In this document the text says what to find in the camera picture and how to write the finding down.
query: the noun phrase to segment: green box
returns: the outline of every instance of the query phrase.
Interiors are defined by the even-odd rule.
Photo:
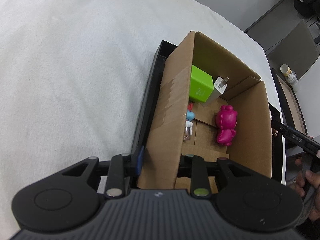
[[[192,65],[189,97],[192,101],[205,103],[213,91],[212,76]]]

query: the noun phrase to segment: pink dinosaur toy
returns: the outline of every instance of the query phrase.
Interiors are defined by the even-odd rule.
[[[233,107],[221,106],[220,111],[216,117],[218,129],[217,143],[230,146],[233,137],[236,135],[236,130],[234,129],[237,125],[237,111],[233,110]]]

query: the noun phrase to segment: logo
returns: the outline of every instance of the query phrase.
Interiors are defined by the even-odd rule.
[[[157,192],[157,193],[154,193],[154,195],[156,196],[156,197],[162,197],[163,196],[163,193],[162,192]]]
[[[302,142],[302,138],[300,138],[300,137],[298,137],[298,136],[296,136],[294,134],[292,135],[292,138],[297,140],[298,142]]]

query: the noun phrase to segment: white power adapter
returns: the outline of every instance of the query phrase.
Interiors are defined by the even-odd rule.
[[[228,81],[229,81],[228,77],[226,78],[218,77],[213,84],[214,88],[211,95],[209,96],[209,98],[205,103],[202,103],[202,105],[208,106],[210,103],[216,100],[219,96],[221,96],[227,88]]]

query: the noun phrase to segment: white cloth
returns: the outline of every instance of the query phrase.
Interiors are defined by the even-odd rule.
[[[0,239],[24,186],[88,156],[129,152],[161,40],[201,31],[279,101],[263,49],[194,0],[0,0]]]

